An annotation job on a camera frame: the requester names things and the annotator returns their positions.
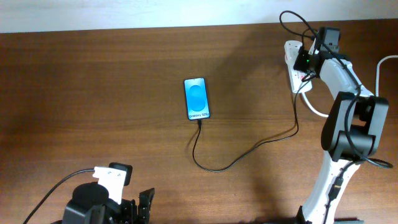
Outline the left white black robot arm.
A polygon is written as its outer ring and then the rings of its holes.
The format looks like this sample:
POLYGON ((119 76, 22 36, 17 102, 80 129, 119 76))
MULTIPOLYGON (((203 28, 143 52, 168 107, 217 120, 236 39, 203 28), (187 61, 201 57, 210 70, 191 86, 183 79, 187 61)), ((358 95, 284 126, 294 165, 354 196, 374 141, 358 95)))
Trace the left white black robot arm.
POLYGON ((81 184, 67 203, 61 224, 133 224, 149 223, 155 189, 139 194, 139 202, 115 202, 108 190, 96 182, 81 184))

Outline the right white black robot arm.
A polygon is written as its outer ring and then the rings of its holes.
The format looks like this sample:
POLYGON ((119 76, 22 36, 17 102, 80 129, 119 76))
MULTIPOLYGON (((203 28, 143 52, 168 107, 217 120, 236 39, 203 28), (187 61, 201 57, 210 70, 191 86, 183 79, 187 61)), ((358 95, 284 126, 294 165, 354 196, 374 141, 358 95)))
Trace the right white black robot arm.
POLYGON ((322 168, 309 198, 298 210, 296 223, 335 223, 339 201, 361 164, 393 167, 372 157, 389 102, 363 86, 350 58, 339 53, 340 37, 339 29, 321 27, 312 37, 310 50, 296 40, 284 45, 292 92, 303 95, 311 90, 311 80, 319 78, 334 99, 321 133, 322 168))

